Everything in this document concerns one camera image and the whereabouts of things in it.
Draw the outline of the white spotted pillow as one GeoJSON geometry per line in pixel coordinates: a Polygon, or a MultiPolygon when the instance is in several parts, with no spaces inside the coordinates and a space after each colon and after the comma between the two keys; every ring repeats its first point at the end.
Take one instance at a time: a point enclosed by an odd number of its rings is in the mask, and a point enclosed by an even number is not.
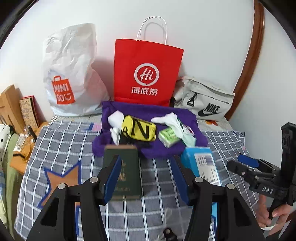
{"type": "Polygon", "coordinates": [[[6,150],[6,144],[8,142],[11,130],[10,126],[6,124],[0,124],[0,158],[3,160],[4,152],[6,150]]]}

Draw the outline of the yellow pouch with black straps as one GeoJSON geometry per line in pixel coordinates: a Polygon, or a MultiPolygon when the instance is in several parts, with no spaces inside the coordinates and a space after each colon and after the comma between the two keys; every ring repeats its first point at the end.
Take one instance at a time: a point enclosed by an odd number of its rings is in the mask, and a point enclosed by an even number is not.
{"type": "Polygon", "coordinates": [[[149,121],[126,115],[121,131],[122,134],[129,139],[152,142],[156,140],[157,127],[154,123],[149,121]]]}

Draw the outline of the grey checked bed cover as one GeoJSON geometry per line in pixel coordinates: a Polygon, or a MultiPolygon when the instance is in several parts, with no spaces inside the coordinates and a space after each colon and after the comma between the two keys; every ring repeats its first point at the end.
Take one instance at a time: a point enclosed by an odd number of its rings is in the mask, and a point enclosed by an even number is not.
{"type": "MultiPolygon", "coordinates": [[[[46,198],[56,186],[81,184],[96,176],[102,158],[92,154],[97,132],[86,122],[53,121],[41,129],[28,161],[20,194],[14,228],[26,239],[46,198]]],[[[245,132],[234,130],[205,132],[222,184],[233,183],[251,210],[258,195],[248,184],[226,169],[230,160],[248,154],[245,132]]],[[[184,238],[191,208],[180,198],[167,159],[140,159],[143,196],[138,200],[110,201],[100,208],[109,240],[155,240],[165,226],[179,239],[184,238]]]]}

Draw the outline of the grey Nike waist bag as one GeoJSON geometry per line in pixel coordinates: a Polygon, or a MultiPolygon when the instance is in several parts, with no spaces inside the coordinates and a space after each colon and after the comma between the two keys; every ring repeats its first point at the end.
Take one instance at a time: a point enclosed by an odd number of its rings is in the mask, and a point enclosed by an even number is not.
{"type": "Polygon", "coordinates": [[[173,104],[196,115],[197,119],[220,121],[230,110],[235,93],[211,82],[191,77],[180,77],[175,85],[173,104]]]}

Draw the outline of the white Miniso plastic bag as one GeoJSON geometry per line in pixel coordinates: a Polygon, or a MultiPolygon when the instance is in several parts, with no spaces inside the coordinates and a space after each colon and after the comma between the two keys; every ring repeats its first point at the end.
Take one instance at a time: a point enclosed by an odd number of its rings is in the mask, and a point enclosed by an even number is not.
{"type": "Polygon", "coordinates": [[[48,36],[43,57],[43,83],[55,115],[102,113],[102,103],[110,96],[92,68],[96,53],[95,24],[70,26],[48,36]]]}

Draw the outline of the blue tissue pack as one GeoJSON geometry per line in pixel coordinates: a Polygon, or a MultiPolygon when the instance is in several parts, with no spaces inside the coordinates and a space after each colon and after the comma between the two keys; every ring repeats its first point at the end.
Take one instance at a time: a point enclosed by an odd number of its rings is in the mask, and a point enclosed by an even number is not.
{"type": "Polygon", "coordinates": [[[213,155],[209,147],[186,147],[181,154],[181,163],[212,185],[222,186],[213,155]]]}

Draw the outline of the wooden nightstand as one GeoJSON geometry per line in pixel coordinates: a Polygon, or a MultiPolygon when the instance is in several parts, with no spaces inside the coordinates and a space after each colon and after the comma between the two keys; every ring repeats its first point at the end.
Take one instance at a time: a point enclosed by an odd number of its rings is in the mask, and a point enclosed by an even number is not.
{"type": "Polygon", "coordinates": [[[28,161],[33,152],[36,140],[29,133],[27,127],[24,127],[23,132],[19,135],[19,137],[24,138],[24,141],[21,141],[22,145],[16,144],[13,150],[13,157],[9,165],[11,168],[14,168],[18,173],[24,175],[28,161]]]}

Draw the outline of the wooden headboard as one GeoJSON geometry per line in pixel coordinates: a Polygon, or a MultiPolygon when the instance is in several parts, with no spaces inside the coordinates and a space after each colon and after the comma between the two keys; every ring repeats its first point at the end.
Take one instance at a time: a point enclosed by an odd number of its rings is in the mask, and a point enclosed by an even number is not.
{"type": "Polygon", "coordinates": [[[25,127],[19,105],[20,99],[20,93],[15,89],[14,85],[10,85],[1,93],[1,124],[12,126],[16,133],[22,133],[25,127]]]}

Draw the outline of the red Haidilao paper bag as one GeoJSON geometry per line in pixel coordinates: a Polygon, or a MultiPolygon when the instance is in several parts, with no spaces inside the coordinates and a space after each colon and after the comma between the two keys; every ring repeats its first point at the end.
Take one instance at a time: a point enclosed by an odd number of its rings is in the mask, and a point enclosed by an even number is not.
{"type": "Polygon", "coordinates": [[[167,45],[167,26],[162,43],[117,39],[114,51],[114,100],[169,106],[184,50],[167,45]]]}

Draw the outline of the dark green tea tin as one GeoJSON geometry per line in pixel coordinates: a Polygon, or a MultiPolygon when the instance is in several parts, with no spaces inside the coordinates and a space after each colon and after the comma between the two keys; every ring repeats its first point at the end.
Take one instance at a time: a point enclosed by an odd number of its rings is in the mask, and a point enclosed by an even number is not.
{"type": "Polygon", "coordinates": [[[107,145],[104,148],[103,167],[110,164],[113,156],[121,158],[121,171],[112,200],[136,200],[142,196],[138,150],[134,145],[107,145]]]}

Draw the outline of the brown star mat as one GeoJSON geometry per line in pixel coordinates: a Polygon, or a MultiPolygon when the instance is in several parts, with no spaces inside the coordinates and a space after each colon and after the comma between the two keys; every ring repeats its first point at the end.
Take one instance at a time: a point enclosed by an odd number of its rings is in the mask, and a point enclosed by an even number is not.
{"type": "Polygon", "coordinates": [[[38,208],[42,209],[51,194],[59,186],[64,183],[68,187],[81,184],[81,160],[78,161],[72,168],[66,171],[64,174],[58,174],[50,169],[44,168],[47,183],[49,185],[48,191],[38,204],[38,208]]]}

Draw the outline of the white printed sock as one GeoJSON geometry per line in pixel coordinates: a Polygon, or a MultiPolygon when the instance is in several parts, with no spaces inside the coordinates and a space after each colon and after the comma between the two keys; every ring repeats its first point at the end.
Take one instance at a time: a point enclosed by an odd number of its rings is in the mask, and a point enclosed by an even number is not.
{"type": "Polygon", "coordinates": [[[189,126],[184,125],[180,120],[178,120],[178,124],[182,134],[181,140],[187,147],[194,147],[196,145],[196,137],[192,129],[189,126]]]}

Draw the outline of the purple plush towel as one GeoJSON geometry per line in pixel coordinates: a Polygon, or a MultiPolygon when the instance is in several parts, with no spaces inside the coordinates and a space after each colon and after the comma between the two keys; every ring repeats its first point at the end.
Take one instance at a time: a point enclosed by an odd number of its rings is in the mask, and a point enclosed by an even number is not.
{"type": "Polygon", "coordinates": [[[186,145],[183,141],[178,141],[172,147],[166,148],[159,140],[158,134],[168,126],[151,122],[152,118],[163,117],[170,113],[174,113],[178,120],[193,133],[196,139],[195,144],[193,144],[194,147],[206,147],[208,145],[206,137],[198,127],[196,116],[189,110],[117,101],[104,101],[102,106],[101,133],[92,142],[94,156],[102,157],[105,146],[114,143],[108,118],[116,111],[123,114],[123,120],[119,116],[115,117],[116,121],[120,121],[119,137],[121,144],[135,145],[140,152],[140,156],[147,159],[166,159],[173,155],[180,155],[184,151],[186,145]]]}

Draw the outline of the green tissue packet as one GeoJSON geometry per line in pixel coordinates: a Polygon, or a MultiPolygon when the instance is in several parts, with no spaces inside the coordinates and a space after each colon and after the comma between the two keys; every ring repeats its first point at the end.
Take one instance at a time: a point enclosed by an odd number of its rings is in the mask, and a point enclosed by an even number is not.
{"type": "Polygon", "coordinates": [[[159,131],[158,139],[163,143],[166,148],[170,148],[180,141],[172,128],[165,128],[159,131]]]}

